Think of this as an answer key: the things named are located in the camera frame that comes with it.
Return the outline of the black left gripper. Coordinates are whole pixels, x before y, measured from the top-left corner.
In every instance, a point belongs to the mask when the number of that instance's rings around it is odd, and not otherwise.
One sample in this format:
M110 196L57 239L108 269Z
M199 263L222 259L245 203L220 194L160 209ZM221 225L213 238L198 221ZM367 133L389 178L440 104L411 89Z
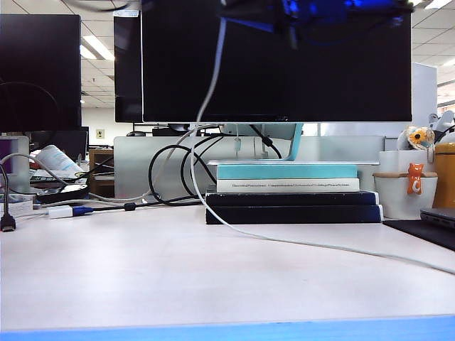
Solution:
M400 22L414 11L411 1L269 1L221 0L219 14L242 26L286 36L290 46L298 46L299 29L313 24L340 24L352 17L379 16Z

